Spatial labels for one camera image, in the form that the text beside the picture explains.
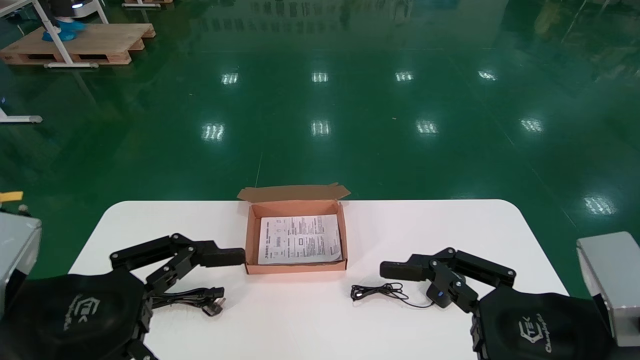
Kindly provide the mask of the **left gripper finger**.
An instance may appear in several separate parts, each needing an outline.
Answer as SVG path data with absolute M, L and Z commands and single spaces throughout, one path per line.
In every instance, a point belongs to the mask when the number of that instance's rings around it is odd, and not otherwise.
M 112 269 L 134 271 L 167 260 L 170 271 L 191 271 L 195 267 L 215 268 L 242 265 L 246 253 L 242 248 L 220 248 L 215 241 L 194 241 L 182 234 L 158 239 L 115 251 L 110 255 Z

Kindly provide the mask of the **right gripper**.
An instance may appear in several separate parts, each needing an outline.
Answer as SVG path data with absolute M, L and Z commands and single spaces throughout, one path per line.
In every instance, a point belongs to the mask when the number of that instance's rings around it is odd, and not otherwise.
M 478 294 L 466 278 L 499 287 L 480 299 L 471 317 L 473 351 L 480 360 L 605 360 L 614 342 L 593 301 L 555 292 L 509 288 L 516 271 L 452 247 L 434 255 L 412 254 L 406 262 L 385 260 L 388 280 L 429 281 L 433 305 L 456 305 L 470 313 Z

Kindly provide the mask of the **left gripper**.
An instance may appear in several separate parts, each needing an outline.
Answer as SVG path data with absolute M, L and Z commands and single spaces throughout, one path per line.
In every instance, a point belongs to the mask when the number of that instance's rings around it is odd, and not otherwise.
M 128 272 L 26 280 L 1 319 L 3 360 L 154 360 L 144 345 L 153 305 L 197 265 L 180 249 L 146 278 Z

